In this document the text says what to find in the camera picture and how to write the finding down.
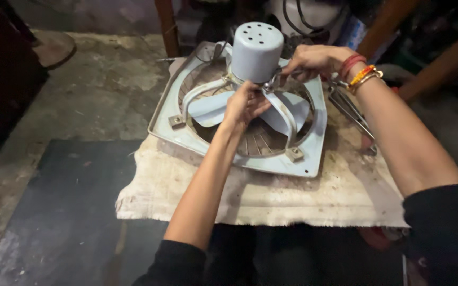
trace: dirty cloth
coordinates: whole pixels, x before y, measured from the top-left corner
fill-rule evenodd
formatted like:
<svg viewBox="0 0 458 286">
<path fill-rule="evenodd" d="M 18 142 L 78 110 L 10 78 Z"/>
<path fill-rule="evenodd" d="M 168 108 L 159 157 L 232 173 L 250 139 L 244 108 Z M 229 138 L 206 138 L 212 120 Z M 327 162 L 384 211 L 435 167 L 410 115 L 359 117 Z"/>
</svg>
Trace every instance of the dirty cloth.
<svg viewBox="0 0 458 286">
<path fill-rule="evenodd" d="M 174 74 L 183 61 L 176 60 L 169 72 Z M 403 218 L 403 198 L 383 156 L 360 153 L 359 131 L 329 103 L 326 89 L 324 95 L 328 122 L 318 176 L 288 177 L 233 166 L 216 222 L 408 226 Z M 134 158 L 137 171 L 119 194 L 117 217 L 169 221 L 202 156 L 149 135 Z"/>
</svg>

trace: black sheet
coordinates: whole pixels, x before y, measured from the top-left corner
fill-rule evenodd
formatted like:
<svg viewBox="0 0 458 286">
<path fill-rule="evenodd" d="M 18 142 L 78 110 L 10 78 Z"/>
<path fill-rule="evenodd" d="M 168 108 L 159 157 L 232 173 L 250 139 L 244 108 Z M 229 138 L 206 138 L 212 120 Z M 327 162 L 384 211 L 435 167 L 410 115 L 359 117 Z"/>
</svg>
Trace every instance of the black sheet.
<svg viewBox="0 0 458 286">
<path fill-rule="evenodd" d="M 167 223 L 115 216 L 141 142 L 49 143 L 0 240 L 0 285 L 130 285 L 148 269 Z"/>
</svg>

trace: dirty floor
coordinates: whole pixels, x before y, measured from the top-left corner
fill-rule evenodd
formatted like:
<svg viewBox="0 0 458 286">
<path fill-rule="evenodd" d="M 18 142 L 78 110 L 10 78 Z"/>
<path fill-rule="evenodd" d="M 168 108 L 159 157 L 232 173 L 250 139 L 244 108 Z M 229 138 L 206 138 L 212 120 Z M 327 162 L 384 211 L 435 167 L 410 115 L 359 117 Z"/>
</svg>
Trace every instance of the dirty floor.
<svg viewBox="0 0 458 286">
<path fill-rule="evenodd" d="M 0 235 L 48 141 L 131 140 L 148 122 L 169 79 L 161 35 L 70 34 L 77 53 L 49 72 L 0 150 Z"/>
</svg>

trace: bracelet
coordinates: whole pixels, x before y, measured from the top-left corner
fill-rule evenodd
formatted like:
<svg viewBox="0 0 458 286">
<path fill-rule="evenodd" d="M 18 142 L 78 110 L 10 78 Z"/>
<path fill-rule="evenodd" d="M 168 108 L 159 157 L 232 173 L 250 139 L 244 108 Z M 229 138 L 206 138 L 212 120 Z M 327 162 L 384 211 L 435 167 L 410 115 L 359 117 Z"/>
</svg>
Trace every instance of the bracelet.
<svg viewBox="0 0 458 286">
<path fill-rule="evenodd" d="M 383 72 L 382 71 L 372 71 L 368 74 L 366 74 L 360 81 L 358 81 L 356 84 L 352 85 L 350 88 L 348 88 L 349 92 L 351 92 L 352 94 L 354 94 L 356 92 L 356 90 L 366 81 L 368 81 L 369 79 L 373 78 L 373 77 L 377 77 L 377 78 L 381 78 L 383 76 Z"/>
<path fill-rule="evenodd" d="M 353 80 L 347 85 L 348 88 L 351 88 L 353 85 L 355 85 L 358 81 L 361 81 L 361 79 L 368 73 L 376 71 L 376 67 L 374 65 L 369 65 L 366 68 L 362 69 L 359 73 L 356 74 L 356 76 L 353 78 Z"/>
<path fill-rule="evenodd" d="M 351 55 L 340 66 L 340 69 L 338 72 L 340 78 L 342 78 L 342 80 L 345 79 L 347 77 L 347 74 L 349 74 L 349 71 L 351 70 L 351 68 L 357 62 L 366 62 L 366 61 L 367 59 L 363 55 L 360 55 L 358 53 Z"/>
</svg>

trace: black sleeve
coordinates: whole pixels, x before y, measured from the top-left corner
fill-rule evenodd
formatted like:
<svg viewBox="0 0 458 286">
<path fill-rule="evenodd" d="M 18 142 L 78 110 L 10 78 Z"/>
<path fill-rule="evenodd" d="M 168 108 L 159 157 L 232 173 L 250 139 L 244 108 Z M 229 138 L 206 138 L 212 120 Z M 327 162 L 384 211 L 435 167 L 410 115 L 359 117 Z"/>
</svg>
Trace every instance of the black sleeve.
<svg viewBox="0 0 458 286">
<path fill-rule="evenodd" d="M 200 285 L 206 254 L 199 248 L 171 240 L 162 240 L 148 273 L 132 285 Z"/>
<path fill-rule="evenodd" d="M 458 285 L 458 185 L 412 194 L 403 206 L 411 243 L 426 259 L 429 285 Z"/>
</svg>

